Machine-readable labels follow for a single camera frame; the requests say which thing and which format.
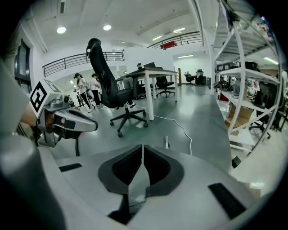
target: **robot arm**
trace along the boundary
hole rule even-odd
[[[55,147],[64,139],[77,139],[82,132],[97,130],[96,121],[69,106],[69,97],[64,95],[53,82],[41,80],[33,89],[30,104],[37,117],[37,126],[42,131],[38,143]],[[52,124],[46,122],[47,116],[54,113]]]

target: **shelving rack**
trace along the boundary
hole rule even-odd
[[[241,67],[222,71],[218,73],[217,76],[219,78],[221,75],[240,78],[240,93],[237,99],[233,97],[232,92],[222,91],[221,93],[225,97],[227,97],[227,99],[231,103],[233,103],[236,106],[234,116],[228,128],[229,140],[232,142],[232,143],[230,142],[230,146],[232,148],[248,151],[249,152],[248,154],[250,154],[257,147],[257,145],[263,140],[263,138],[265,137],[266,133],[268,132],[273,123],[281,96],[280,89],[282,88],[282,77],[281,74],[279,74],[279,78],[277,79],[272,76],[260,73],[258,71],[253,71],[245,68],[245,57],[247,55],[259,52],[267,47],[270,47],[273,50],[276,57],[278,57],[278,55],[276,53],[274,42],[268,41],[249,22],[252,21],[252,19],[255,17],[255,12],[251,11],[252,8],[249,5],[243,6],[237,4],[235,5],[236,9],[234,10],[232,7],[233,3],[234,2],[231,2],[230,4],[230,1],[227,2],[223,0],[220,1],[218,22],[217,22],[218,26],[216,29],[216,36],[213,45],[213,49],[218,48],[220,50],[216,55],[215,60],[212,63],[212,66],[214,68],[216,66],[216,62],[223,62],[223,61],[233,62],[236,60],[240,61]],[[225,9],[227,12],[229,11],[230,13],[233,13],[238,19],[237,21],[236,20],[233,21],[232,24],[229,26],[229,28],[227,27],[229,24],[223,13],[223,9]],[[279,63],[280,63],[279,73],[282,73],[281,62]],[[268,82],[277,85],[278,87],[277,97],[274,105],[270,109],[266,108],[262,109],[255,106],[253,103],[249,101],[243,100],[246,79],[255,79],[257,81]],[[257,111],[261,111],[263,114],[237,128],[233,128],[239,115],[240,108],[242,106]],[[257,141],[257,143],[254,143],[254,140],[249,132],[248,126],[268,114],[270,116],[269,122],[260,139]],[[232,132],[235,131],[239,132],[237,136],[231,134]]]

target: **floor cable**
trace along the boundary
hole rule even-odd
[[[146,111],[146,107],[141,107],[141,106],[139,106],[139,105],[137,105],[137,106],[140,107],[140,108],[142,108],[142,109],[145,109],[145,112],[148,113],[148,112]],[[173,120],[173,121],[176,122],[176,124],[177,124],[178,126],[180,126],[181,128],[183,128],[184,134],[186,135],[186,137],[188,137],[188,138],[190,139],[190,156],[192,156],[192,138],[189,137],[189,135],[186,133],[185,128],[184,128],[183,126],[181,126],[175,119],[166,118],[166,117],[160,117],[160,116],[156,116],[156,115],[154,115],[154,117],[162,118],[162,119],[165,119],[165,120]]]

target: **metal railing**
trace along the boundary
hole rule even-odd
[[[181,35],[177,35],[171,38],[167,38],[151,46],[148,46],[148,48],[165,49],[164,45],[172,41],[175,42],[175,46],[178,46],[178,45],[186,45],[186,44],[191,44],[191,43],[196,43],[196,42],[202,42],[202,39],[201,39],[200,32],[196,31],[196,32],[181,34]]]
[[[106,61],[125,60],[123,52],[103,52],[103,55]],[[86,56],[85,53],[81,53],[51,62],[47,65],[42,66],[42,68],[44,71],[44,77],[47,77],[58,71],[87,63],[90,63],[90,59]]]

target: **white desk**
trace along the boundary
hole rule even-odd
[[[174,75],[174,83],[175,83],[175,101],[178,101],[178,84],[177,84],[177,72],[170,71],[170,70],[162,70],[157,68],[142,68],[140,70],[134,71],[132,73],[126,74],[117,80],[123,80],[127,77],[131,78],[137,78],[137,79],[144,79],[145,83],[145,92],[146,92],[146,98],[147,98],[147,104],[148,104],[148,113],[149,113],[149,120],[154,120],[154,112],[153,112],[153,104],[152,104],[152,95],[151,95],[151,87],[149,78],[152,78],[153,83],[153,98],[156,99],[156,90],[155,90],[155,84],[156,84],[156,78],[160,76],[169,76]]]

